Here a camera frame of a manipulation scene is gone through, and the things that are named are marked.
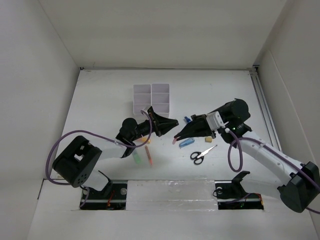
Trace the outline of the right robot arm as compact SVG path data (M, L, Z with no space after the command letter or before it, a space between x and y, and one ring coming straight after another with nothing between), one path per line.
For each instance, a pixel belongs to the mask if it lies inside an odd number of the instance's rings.
M192 115L189 122L174 136L176 141L195 137L213 137L219 134L229 144L227 160L237 175L224 187L215 190L218 199L229 204L239 202L251 194L267 195L280 199L296 213L309 209L310 203L320 194L320 172L312 162L302 163L280 152L262 140L245 121L250 118L248 104L239 98L225 103L215 110ZM243 154L251 156L269 169L278 180L267 182L245 181L250 174L243 170Z

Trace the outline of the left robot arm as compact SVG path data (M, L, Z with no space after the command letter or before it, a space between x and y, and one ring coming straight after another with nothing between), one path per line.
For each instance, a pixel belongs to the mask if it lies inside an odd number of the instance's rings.
M98 141L91 143L83 136L86 131L77 131L78 136L56 157L52 168L73 188L81 187L88 193L107 198L111 194L113 182L95 169L97 162L126 158L137 148L136 140L150 138L151 134L161 137L179 124L176 119L158 115L152 107L143 110L142 114L147 117L142 123L137 123L132 117L126 118L115 139L100 135Z

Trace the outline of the blue correction tape dispenser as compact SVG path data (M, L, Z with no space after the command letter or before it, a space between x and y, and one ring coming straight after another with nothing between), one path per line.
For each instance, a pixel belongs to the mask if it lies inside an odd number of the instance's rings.
M190 138L182 141L178 146L181 149L181 148L184 148L184 147L187 147L187 146L193 144L194 142L195 142L195 139L193 137L190 137Z

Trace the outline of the yellow eraser cube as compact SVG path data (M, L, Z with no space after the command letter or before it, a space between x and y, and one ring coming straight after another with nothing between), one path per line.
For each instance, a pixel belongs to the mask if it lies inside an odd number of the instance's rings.
M213 142L213 138L211 136L205 137L204 140L205 140L206 143L212 143Z

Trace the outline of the orange yellow highlighter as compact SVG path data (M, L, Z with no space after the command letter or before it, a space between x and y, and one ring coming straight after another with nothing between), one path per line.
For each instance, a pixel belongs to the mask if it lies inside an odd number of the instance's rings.
M151 143L151 139L147 138L146 136L139 138L137 141L141 142L141 143L145 143L146 142L146 144L150 144Z

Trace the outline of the white right organizer container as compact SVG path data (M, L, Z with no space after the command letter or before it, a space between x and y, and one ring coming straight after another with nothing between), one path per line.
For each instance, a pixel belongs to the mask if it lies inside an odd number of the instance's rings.
M158 115L168 118L170 115L170 84L153 83L151 85L151 105Z

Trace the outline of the white organizer container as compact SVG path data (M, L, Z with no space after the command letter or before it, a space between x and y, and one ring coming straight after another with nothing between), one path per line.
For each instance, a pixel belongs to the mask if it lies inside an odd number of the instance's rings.
M158 115L168 118L170 115L170 84L153 83L151 85L151 105Z
M133 85L133 114L140 114L141 110L151 105L151 85L134 84Z

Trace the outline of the orange pen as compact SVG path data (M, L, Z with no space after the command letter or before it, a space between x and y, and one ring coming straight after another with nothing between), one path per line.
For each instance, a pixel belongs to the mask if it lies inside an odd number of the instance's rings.
M147 158L148 158L149 165L152 167L153 166L153 160L152 160L152 156L151 156L150 150L149 150L147 145L145 145L144 148L145 148L145 151L146 151L146 155L147 155Z

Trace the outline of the white left organizer container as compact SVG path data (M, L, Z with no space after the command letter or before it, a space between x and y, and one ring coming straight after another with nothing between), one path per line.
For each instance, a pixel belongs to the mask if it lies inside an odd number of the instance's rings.
M133 85L133 114L140 114L141 110L151 105L151 85L134 84Z

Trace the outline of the green highlighter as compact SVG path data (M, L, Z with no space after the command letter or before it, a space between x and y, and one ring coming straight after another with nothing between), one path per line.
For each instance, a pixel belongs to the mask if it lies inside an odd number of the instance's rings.
M139 154L138 154L138 152L137 152L136 149L133 150L133 152L132 152L132 157L133 157L134 162L135 162L136 164L140 164L140 163L142 162L142 160L141 160L141 158L140 158L140 156L139 156Z

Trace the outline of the black handled scissors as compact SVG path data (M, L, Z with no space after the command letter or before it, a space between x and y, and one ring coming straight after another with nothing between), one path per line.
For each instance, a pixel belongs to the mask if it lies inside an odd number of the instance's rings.
M193 161L193 164L198 166L200 164L203 163L205 155L207 155L209 152L211 152L212 150L214 150L218 145L214 145L204 151L194 151L191 155L190 155L190 159Z

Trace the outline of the aluminium rail strip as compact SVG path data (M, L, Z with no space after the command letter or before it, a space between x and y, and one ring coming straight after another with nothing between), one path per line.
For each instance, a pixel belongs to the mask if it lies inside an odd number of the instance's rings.
M258 65L253 65L251 68L248 69L249 75L254 87L254 91L257 97L257 101L260 107L260 111L262 114L263 121L265 123L267 133L268 133L268 138L270 140L270 144L282 152L282 146L272 119L271 112L269 110L269 106L262 88L262 84L259 78L258 74Z

